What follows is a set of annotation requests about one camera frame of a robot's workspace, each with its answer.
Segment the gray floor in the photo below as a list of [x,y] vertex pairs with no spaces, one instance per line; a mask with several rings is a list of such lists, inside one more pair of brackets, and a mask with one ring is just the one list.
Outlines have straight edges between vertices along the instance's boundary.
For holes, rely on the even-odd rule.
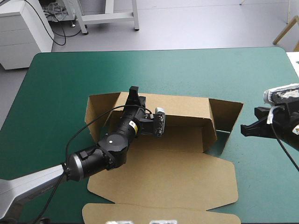
[[[89,35],[67,39],[52,51],[110,51],[152,49],[203,49],[272,46],[285,27],[287,0],[138,0],[140,31],[131,22],[89,25]],[[85,14],[103,12],[103,0],[81,0]],[[131,8],[130,0],[115,0],[115,11]],[[299,0],[292,3],[292,16],[299,13]],[[61,32],[57,24],[53,30]],[[79,26],[66,34],[75,33]],[[279,43],[292,51],[298,41],[294,27]],[[0,66],[0,127],[18,92],[27,69],[4,70]]]

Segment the black cable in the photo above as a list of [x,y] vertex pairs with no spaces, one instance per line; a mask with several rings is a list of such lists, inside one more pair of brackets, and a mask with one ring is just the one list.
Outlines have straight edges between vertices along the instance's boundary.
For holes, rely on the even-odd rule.
[[56,192],[56,190],[57,190],[57,188],[58,188],[58,186],[59,186],[59,184],[60,184],[60,182],[61,182],[64,175],[65,175],[65,173],[60,175],[58,181],[55,184],[55,187],[52,190],[52,193],[51,193],[50,197],[47,200],[47,203],[43,207],[43,210],[41,211],[41,213],[39,213],[39,215],[32,222],[29,222],[30,224],[35,224],[43,216],[43,214],[47,210],[47,208],[48,208],[48,206],[49,206],[49,204],[50,204],[50,202],[51,202],[51,200],[52,200],[52,198],[53,198],[53,196],[54,196],[54,194],[55,194],[55,192]]
[[67,145],[66,145],[66,148],[65,148],[65,165],[67,167],[68,165],[68,158],[69,158],[69,147],[70,147],[70,144],[71,144],[71,141],[73,141],[74,138],[76,138],[76,136],[78,134],[80,134],[85,128],[87,128],[88,126],[90,126],[93,122],[97,121],[98,119],[100,119],[101,117],[103,117],[104,115],[110,113],[111,111],[115,110],[115,109],[118,109],[118,108],[121,108],[121,107],[139,107],[139,108],[142,108],[142,109],[145,109],[146,111],[148,111],[150,114],[152,114],[152,112],[147,109],[147,108],[144,108],[142,106],[138,106],[138,105],[121,105],[121,106],[117,106],[117,107],[114,107],[112,108],[111,110],[108,110],[104,113],[102,113],[101,115],[99,115],[98,117],[96,117],[95,119],[93,119],[91,122],[89,122],[87,125],[83,126],[79,131],[77,131],[77,133],[75,133],[71,138],[70,140],[68,141]]
[[[53,32],[54,34],[58,35],[58,36],[63,36],[63,37],[64,37],[64,35],[58,34],[58,33],[54,32],[54,31],[52,31],[52,32]],[[73,35],[66,35],[65,37],[77,36],[80,32],[81,32],[81,30],[79,30],[77,33],[75,33],[75,34],[73,34]]]
[[35,13],[37,14],[38,18],[39,18],[40,21],[42,22],[43,27],[45,28],[47,34],[48,34],[49,37],[51,38],[51,40],[52,40],[55,44],[57,44],[57,45],[59,45],[59,46],[64,46],[64,45],[66,44],[66,36],[65,36],[64,29],[63,29],[62,25],[60,24],[61,29],[62,29],[62,32],[63,32],[63,34],[64,34],[64,43],[63,43],[63,44],[60,44],[60,43],[57,43],[57,42],[51,37],[51,35],[49,34],[49,32],[48,32],[48,30],[47,30],[47,28],[46,28],[46,26],[45,26],[43,20],[41,19],[40,15],[38,14],[37,10],[30,4],[30,2],[28,2],[27,0],[24,0],[24,1],[27,2],[27,3],[33,8],[33,10],[34,10]]
[[[53,13],[50,13],[50,12],[47,12],[47,11],[44,11],[44,13],[48,13],[48,15],[47,15],[47,17],[49,17],[49,16],[55,16]],[[61,35],[61,34],[58,34],[58,33],[56,33],[56,32],[54,32],[54,31],[52,31],[54,34],[56,34],[56,35],[58,35],[58,36],[62,36],[62,37],[72,37],[72,36],[76,36],[76,35],[78,35],[80,32],[81,32],[81,30],[79,30],[77,33],[75,33],[75,34],[72,34],[72,35],[65,35],[65,33],[64,33],[64,35]]]
[[277,136],[276,134],[276,131],[274,130],[274,126],[273,124],[271,124],[271,128],[272,128],[272,131],[275,135],[275,138],[276,140],[278,141],[278,143],[280,144],[281,148],[283,149],[283,151],[285,152],[285,154],[289,157],[289,159],[291,160],[292,164],[295,166],[295,168],[298,170],[299,172],[299,167],[298,165],[296,164],[295,160],[292,158],[292,156],[289,154],[289,152],[286,150],[286,148],[284,147],[284,145],[282,144],[281,140],[279,139],[279,137]]

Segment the cardboard box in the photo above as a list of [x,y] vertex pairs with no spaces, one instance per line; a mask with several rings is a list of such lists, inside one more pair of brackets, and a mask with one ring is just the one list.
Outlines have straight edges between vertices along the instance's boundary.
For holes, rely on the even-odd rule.
[[[161,138],[141,135],[130,146],[127,163],[93,175],[88,190],[115,204],[87,204],[86,224],[131,220],[177,220],[179,224],[238,224],[231,214],[207,210],[237,201],[233,163],[203,153],[217,140],[216,129],[230,132],[242,104],[224,100],[139,93],[146,107],[163,107],[167,114]],[[90,96],[85,121],[126,102],[128,93]],[[113,129],[122,109],[91,125],[95,142],[104,125]]]

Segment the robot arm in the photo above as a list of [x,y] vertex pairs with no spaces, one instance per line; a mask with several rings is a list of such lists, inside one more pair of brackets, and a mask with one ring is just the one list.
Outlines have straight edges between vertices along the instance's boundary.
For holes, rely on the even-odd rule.
[[244,136],[279,139],[299,150],[299,84],[281,86],[264,92],[264,102],[272,108],[256,107],[258,121],[241,125]]
[[14,180],[0,179],[0,223],[16,223],[27,201],[52,189],[56,183],[80,181],[104,169],[126,163],[130,143],[139,134],[161,137],[165,112],[157,107],[155,114],[145,112],[145,97],[132,86],[122,117],[114,132],[106,134],[96,145],[69,155],[66,163]]

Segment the green table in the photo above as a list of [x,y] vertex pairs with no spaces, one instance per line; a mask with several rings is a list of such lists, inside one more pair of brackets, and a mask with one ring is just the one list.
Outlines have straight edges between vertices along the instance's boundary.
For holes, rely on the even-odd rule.
[[[275,140],[240,134],[256,120],[263,91],[298,82],[280,48],[200,49],[38,54],[0,131],[0,177],[12,179],[64,161],[67,140],[84,125],[91,94],[128,91],[219,98],[244,103],[221,158],[235,164],[238,202],[213,211],[242,222],[299,220],[299,175]],[[72,151],[93,144],[88,130]],[[299,161],[299,153],[288,147]],[[107,202],[90,193],[87,180],[61,185],[46,216],[82,222],[86,203]],[[21,221],[35,217],[49,194],[26,204]]]

